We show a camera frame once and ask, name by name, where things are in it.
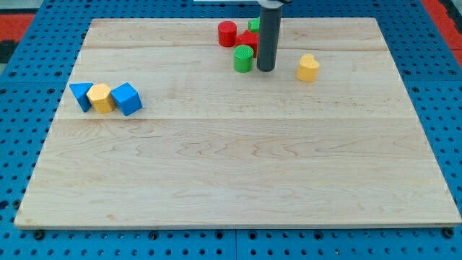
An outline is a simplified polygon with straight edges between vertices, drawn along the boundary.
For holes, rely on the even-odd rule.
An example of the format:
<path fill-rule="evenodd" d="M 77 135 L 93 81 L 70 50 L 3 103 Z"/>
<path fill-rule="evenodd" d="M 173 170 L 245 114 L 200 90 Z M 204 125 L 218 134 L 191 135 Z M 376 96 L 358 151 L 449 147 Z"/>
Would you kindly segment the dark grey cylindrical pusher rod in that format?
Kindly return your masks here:
<path fill-rule="evenodd" d="M 261 7 L 257 68 L 262 72 L 270 72 L 275 68 L 281 18 L 282 6 L 271 9 Z"/>

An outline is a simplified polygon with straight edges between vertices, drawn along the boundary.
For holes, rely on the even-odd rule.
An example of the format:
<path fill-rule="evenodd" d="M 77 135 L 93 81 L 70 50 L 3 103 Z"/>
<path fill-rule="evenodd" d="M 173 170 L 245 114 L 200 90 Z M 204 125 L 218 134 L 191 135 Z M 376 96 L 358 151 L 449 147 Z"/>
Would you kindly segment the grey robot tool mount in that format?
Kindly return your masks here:
<path fill-rule="evenodd" d="M 257 2 L 264 8 L 279 8 L 292 3 L 292 0 L 257 0 Z"/>

